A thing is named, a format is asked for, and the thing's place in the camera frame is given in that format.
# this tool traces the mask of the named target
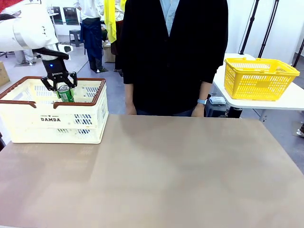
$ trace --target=can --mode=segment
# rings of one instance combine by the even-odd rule
[[[59,87],[57,92],[62,102],[75,102],[72,91],[67,85],[62,85]]]

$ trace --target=yellow plastic basket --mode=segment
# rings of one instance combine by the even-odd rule
[[[276,101],[300,75],[279,60],[227,58],[225,62],[225,89],[233,99]]]

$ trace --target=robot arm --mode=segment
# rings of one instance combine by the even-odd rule
[[[21,8],[19,18],[0,21],[0,51],[20,51],[32,49],[42,56],[47,76],[41,81],[48,90],[57,91],[58,83],[70,88],[77,86],[76,72],[69,73],[64,59],[73,51],[69,45],[59,45],[52,21],[40,4],[26,4]]]

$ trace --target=basket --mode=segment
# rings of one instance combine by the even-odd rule
[[[227,58],[225,89],[233,99],[276,101],[295,77],[292,66],[279,60]]]
[[[0,116],[12,142],[100,143],[109,115],[105,79],[79,78],[75,103],[61,102],[40,79],[24,77],[0,94]]]

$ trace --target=cardboard box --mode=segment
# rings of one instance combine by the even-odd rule
[[[7,84],[10,81],[8,73],[2,61],[0,61],[0,86]]]
[[[111,43],[105,42],[103,44],[104,47],[104,60],[106,63],[114,63],[115,62],[115,55],[111,53]]]

